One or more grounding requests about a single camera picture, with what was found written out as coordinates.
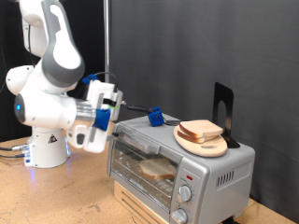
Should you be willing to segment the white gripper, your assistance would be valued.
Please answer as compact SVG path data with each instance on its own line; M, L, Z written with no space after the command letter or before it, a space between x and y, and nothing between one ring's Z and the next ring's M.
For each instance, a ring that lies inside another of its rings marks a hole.
M123 93L116 84L92 80L89 85L87 101L92 106L94 121L88 127L83 148L92 153L101 153L107 141L119 137L118 133L108 135L111 121L118 119L121 106L127 103L122 100Z

